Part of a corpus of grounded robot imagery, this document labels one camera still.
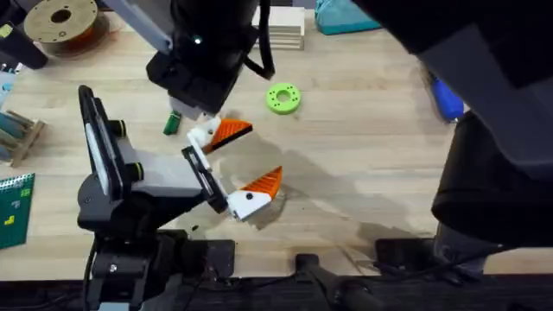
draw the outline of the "filament spool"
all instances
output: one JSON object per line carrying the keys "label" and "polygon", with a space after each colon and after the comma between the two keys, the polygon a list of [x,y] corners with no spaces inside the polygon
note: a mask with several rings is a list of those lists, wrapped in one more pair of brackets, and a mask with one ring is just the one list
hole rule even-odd
{"label": "filament spool", "polygon": [[93,0],[43,0],[25,18],[25,33],[54,56],[75,56],[99,45],[110,30]]}

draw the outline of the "green ring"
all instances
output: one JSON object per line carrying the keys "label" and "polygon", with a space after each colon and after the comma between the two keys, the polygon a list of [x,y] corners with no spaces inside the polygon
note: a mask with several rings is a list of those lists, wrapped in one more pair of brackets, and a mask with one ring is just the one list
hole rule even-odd
{"label": "green ring", "polygon": [[[280,101],[279,93],[288,94],[288,100]],[[277,83],[267,91],[267,107],[277,114],[290,114],[300,106],[302,94],[291,83]]]}

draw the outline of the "black cable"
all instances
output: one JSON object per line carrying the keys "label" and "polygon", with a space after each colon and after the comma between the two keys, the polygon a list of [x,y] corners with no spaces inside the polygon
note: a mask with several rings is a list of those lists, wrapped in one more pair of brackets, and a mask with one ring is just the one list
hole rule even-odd
{"label": "black cable", "polygon": [[[389,278],[383,278],[383,277],[382,278],[372,278],[372,279],[368,280],[368,282],[403,282],[403,281],[407,281],[407,280],[411,280],[411,279],[415,279],[415,278],[420,278],[420,277],[427,276],[427,275],[437,274],[437,273],[440,273],[440,272],[443,272],[443,271],[446,271],[446,270],[451,270],[455,266],[458,266],[460,264],[468,263],[468,262],[471,262],[471,261],[476,260],[476,259],[480,259],[480,258],[483,258],[483,257],[488,257],[488,256],[491,256],[491,255],[494,255],[494,254],[498,254],[500,252],[511,251],[511,250],[515,250],[515,249],[517,249],[517,247],[501,245],[499,247],[494,247],[492,249],[477,251],[474,254],[471,254],[471,255],[468,255],[466,257],[454,260],[450,263],[445,263],[445,264],[442,264],[442,265],[439,265],[439,266],[436,266],[436,267],[433,267],[433,268],[429,268],[429,269],[426,269],[426,270],[414,272],[414,273],[411,273],[411,274],[406,275],[406,276],[389,277]],[[244,288],[249,289],[249,290],[255,290],[255,289],[260,289],[262,287],[277,284],[277,283],[280,283],[280,282],[286,282],[286,281],[292,279],[294,276],[296,276],[296,275],[277,278],[275,280],[271,280],[271,281],[268,281],[268,282],[265,282],[265,283],[261,283],[261,284],[258,284],[258,285],[251,286],[251,287],[248,287],[247,285],[238,285],[238,286],[233,287],[231,289],[211,289],[211,288],[202,288],[202,287],[200,287],[198,289],[203,290],[203,291],[208,291],[208,292],[233,292],[233,291],[238,291],[238,290],[241,290],[241,289],[244,289]],[[186,283],[186,282],[183,282],[183,284],[187,285],[187,286],[194,286],[193,284]]]}
{"label": "black cable", "polygon": [[184,308],[182,309],[182,311],[187,311],[188,310],[188,306],[190,306],[190,302],[192,302],[194,296],[196,295],[196,293],[198,292],[198,289],[200,288],[200,285],[203,283],[203,279],[200,277],[200,279],[198,280],[198,282],[196,282],[196,285],[194,285],[194,289],[192,289],[192,292],[190,293],[190,295],[188,296],[188,299],[187,299],[187,303],[184,305]]}
{"label": "black cable", "polygon": [[436,267],[433,267],[433,268],[429,268],[429,269],[426,269],[426,270],[414,272],[414,273],[411,273],[411,274],[406,275],[406,276],[389,277],[389,278],[375,278],[375,279],[371,279],[370,282],[403,282],[403,281],[407,281],[407,280],[410,280],[410,279],[419,278],[419,277],[432,275],[432,274],[437,274],[437,273],[440,273],[440,272],[443,272],[443,271],[446,271],[446,270],[451,270],[451,269],[453,269],[454,267],[456,267],[458,265],[468,263],[468,262],[471,262],[471,261],[476,260],[476,259],[488,257],[488,256],[491,256],[491,255],[494,255],[494,254],[498,254],[500,252],[511,251],[511,250],[514,250],[514,249],[517,249],[517,247],[501,245],[499,247],[493,247],[492,249],[476,251],[474,254],[465,256],[461,259],[457,259],[457,260],[454,260],[452,262],[445,263],[445,264],[442,264],[442,265],[439,265],[439,266],[436,266]]}
{"label": "black cable", "polygon": [[66,301],[71,301],[73,299],[76,299],[79,297],[79,294],[64,294],[60,295],[57,298],[54,298],[50,301],[43,302],[41,304],[37,305],[30,305],[30,306],[13,306],[13,307],[0,307],[0,310],[41,310],[45,308],[51,308],[54,305]]}
{"label": "black cable", "polygon": [[259,53],[261,54],[263,68],[249,57],[246,57],[244,60],[244,64],[248,68],[264,79],[271,79],[275,75],[275,62],[273,61],[273,54],[270,51],[269,16],[270,0],[261,0],[259,2],[259,27],[257,31],[259,33]]}
{"label": "black cable", "polygon": [[[270,281],[267,281],[267,282],[263,282],[261,284],[256,284],[256,285],[253,285],[253,286],[245,285],[242,282],[242,283],[239,283],[238,286],[234,286],[230,289],[212,289],[212,288],[208,288],[208,287],[199,287],[198,289],[202,290],[202,291],[212,292],[212,293],[228,293],[228,292],[239,291],[239,290],[242,290],[242,289],[256,290],[256,289],[261,289],[261,288],[266,287],[266,286],[278,284],[280,282],[289,281],[292,278],[294,278],[294,276],[295,275],[280,277],[280,278],[270,280]],[[187,286],[194,286],[193,284],[188,283],[188,282],[182,282],[182,284],[187,285]]]}
{"label": "black cable", "polygon": [[96,254],[97,249],[98,249],[98,240],[96,238],[96,235],[94,235],[94,240],[92,241],[92,246],[90,247],[90,252],[88,253],[88,258],[86,260],[85,276],[83,277],[83,289],[82,289],[83,311],[89,311],[88,301],[86,301],[86,296],[88,294],[88,283],[90,280],[92,261],[94,259],[94,255]]}

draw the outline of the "wooden tabletop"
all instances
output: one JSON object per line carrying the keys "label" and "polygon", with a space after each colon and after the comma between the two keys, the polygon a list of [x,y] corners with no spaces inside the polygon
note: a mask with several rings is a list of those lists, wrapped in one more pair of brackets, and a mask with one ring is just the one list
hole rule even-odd
{"label": "wooden tabletop", "polygon": [[[430,205],[454,127],[434,113],[416,58],[383,30],[322,35],[312,15],[304,51],[274,51],[271,82],[242,72],[222,115],[252,122],[254,132],[209,157],[227,187],[283,165],[276,202],[246,223],[204,204],[168,224],[189,232],[198,225],[193,238],[234,239],[235,276],[288,275],[299,252],[319,254],[336,273],[371,275],[375,240],[435,233]],[[48,125],[20,168],[0,168],[0,177],[36,173],[28,241],[0,251],[0,280],[83,276],[92,236],[77,226],[77,191],[90,173],[79,85],[102,98],[110,118],[125,120],[135,148],[181,156],[187,144],[192,121],[178,136],[162,134],[168,96],[145,71],[154,50],[113,21],[94,52],[24,71],[5,104]],[[266,108],[277,82],[302,91],[295,114]],[[548,250],[511,251],[492,257],[486,272],[551,272],[551,258]]]}

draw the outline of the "green book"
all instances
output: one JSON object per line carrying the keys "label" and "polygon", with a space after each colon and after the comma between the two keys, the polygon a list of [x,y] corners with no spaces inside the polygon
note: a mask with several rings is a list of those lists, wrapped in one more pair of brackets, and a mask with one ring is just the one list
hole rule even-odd
{"label": "green book", "polygon": [[0,250],[25,244],[35,174],[0,181]]}

